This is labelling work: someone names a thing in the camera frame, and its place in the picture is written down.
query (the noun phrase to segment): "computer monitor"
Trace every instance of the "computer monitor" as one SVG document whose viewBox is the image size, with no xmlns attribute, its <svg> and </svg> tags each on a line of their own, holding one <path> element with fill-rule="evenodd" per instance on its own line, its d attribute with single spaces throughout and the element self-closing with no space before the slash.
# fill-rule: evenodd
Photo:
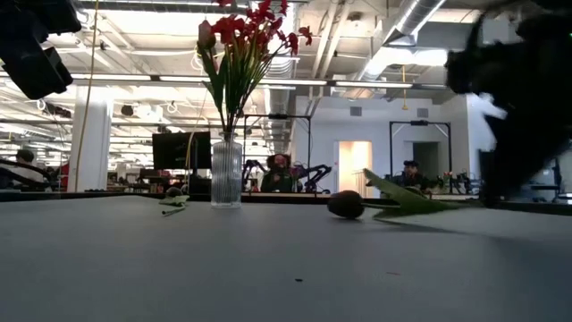
<svg viewBox="0 0 572 322">
<path fill-rule="evenodd" d="M 153 166 L 156 170 L 187 170 L 190 132 L 153 134 Z M 195 132 L 190 145 L 190 169 L 211 168 L 211 132 Z"/>
</svg>

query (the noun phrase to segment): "ceiling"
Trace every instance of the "ceiling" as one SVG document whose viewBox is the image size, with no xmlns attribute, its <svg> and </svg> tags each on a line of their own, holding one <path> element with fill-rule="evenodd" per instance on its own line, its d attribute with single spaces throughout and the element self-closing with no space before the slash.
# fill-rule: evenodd
<svg viewBox="0 0 572 322">
<path fill-rule="evenodd" d="M 449 0 L 430 21 L 470 23 L 479 14 L 478 8 L 488 1 Z M 44 44 L 55 47 L 63 63 L 72 73 L 90 71 L 92 38 L 94 33 L 93 1 L 76 1 L 79 18 L 83 24 L 81 32 L 52 35 Z M 312 46 L 300 46 L 298 57 L 279 57 L 276 63 L 289 66 L 284 73 L 273 77 L 294 79 L 312 78 L 320 42 L 325 39 L 324 57 L 318 61 L 317 73 L 313 78 L 346 77 L 362 70 L 372 54 L 372 38 L 376 36 L 379 22 L 392 17 L 399 11 L 399 0 L 353 0 L 336 7 L 330 34 L 325 34 L 328 22 L 330 0 L 296 1 L 290 3 L 292 28 L 310 26 L 314 32 Z M 238 2 L 239 10 L 250 3 Z M 344 11 L 349 16 L 343 17 Z M 210 1 L 134 1 L 117 2 L 101 0 L 97 20 L 95 73 L 154 74 L 154 75 L 202 75 L 201 62 L 196 57 L 194 46 L 198 38 L 198 25 L 204 19 L 211 23 L 222 17 L 220 9 L 211 6 Z M 387 81 L 414 82 L 422 78 L 423 83 L 444 83 L 444 70 L 439 66 L 390 65 L 381 75 Z M 163 115 L 157 122 L 169 123 L 174 128 L 190 130 L 194 127 L 211 127 L 216 138 L 220 124 L 218 112 L 212 99 L 203 87 L 149 87 L 109 86 L 116 97 L 110 166 L 118 162 L 134 165 L 149 165 L 152 162 L 152 148 L 147 141 L 156 132 L 155 126 L 128 125 L 128 123 L 149 123 L 137 117 L 126 117 L 121 113 L 124 105 L 150 105 L 163 108 Z M 73 114 L 76 87 L 71 85 L 67 92 L 50 95 L 45 101 L 69 110 Z M 432 98 L 434 91 L 411 91 L 410 98 Z M 294 114 L 297 95 L 307 95 L 307 88 L 257 89 L 247 103 L 247 114 L 267 114 L 279 110 Z M 388 89 L 383 96 L 387 100 L 403 97 L 403 90 Z M 43 102 L 24 97 L 8 80 L 0 80 L 0 156 L 10 156 L 17 148 L 31 145 L 49 156 L 41 157 L 50 165 L 59 164 L 67 158 L 71 148 L 71 119 L 47 114 L 41 110 Z M 247 155 L 249 158 L 265 159 L 265 155 L 288 149 L 291 122 L 272 124 L 265 118 L 248 118 L 252 133 L 248 135 Z"/>
</svg>

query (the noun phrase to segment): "flower bouquet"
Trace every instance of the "flower bouquet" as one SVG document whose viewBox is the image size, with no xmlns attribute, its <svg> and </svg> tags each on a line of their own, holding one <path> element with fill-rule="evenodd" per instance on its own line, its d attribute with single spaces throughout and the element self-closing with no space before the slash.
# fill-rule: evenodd
<svg viewBox="0 0 572 322">
<path fill-rule="evenodd" d="M 216 2 L 220 6 L 232 3 L 231 0 Z M 240 206 L 242 146 L 234 142 L 234 131 L 248 97 L 265 77 L 276 55 L 284 50 L 296 55 L 299 50 L 298 35 L 294 32 L 286 35 L 281 30 L 288 3 L 282 0 L 277 13 L 270 4 L 270 0 L 264 0 L 256 10 L 247 9 L 246 20 L 232 14 L 222 17 L 215 25 L 203 21 L 198 26 L 197 51 L 209 78 L 204 85 L 213 97 L 223 124 L 223 140 L 213 146 L 211 204 L 214 207 Z M 306 44 L 311 45 L 309 27 L 300 28 L 299 33 L 306 37 Z M 224 48 L 220 62 L 215 50 L 216 34 L 220 35 Z M 271 51 L 275 38 L 280 43 Z"/>
</svg>

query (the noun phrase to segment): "tulip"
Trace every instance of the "tulip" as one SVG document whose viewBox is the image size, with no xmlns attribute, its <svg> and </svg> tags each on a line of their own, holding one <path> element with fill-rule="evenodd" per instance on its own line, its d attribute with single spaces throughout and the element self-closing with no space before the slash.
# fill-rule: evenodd
<svg viewBox="0 0 572 322">
<path fill-rule="evenodd" d="M 198 44 L 204 49 L 210 49 L 215 46 L 216 37 L 213 28 L 208 21 L 203 21 L 198 25 Z"/>
</svg>

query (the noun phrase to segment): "glass vase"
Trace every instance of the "glass vase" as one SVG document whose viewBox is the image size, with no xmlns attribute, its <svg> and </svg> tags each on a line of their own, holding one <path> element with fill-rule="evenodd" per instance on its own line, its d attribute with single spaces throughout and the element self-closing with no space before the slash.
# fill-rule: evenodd
<svg viewBox="0 0 572 322">
<path fill-rule="evenodd" d="M 223 138 L 213 144 L 211 206 L 240 208 L 242 195 L 242 145 L 236 134 L 221 133 Z"/>
</svg>

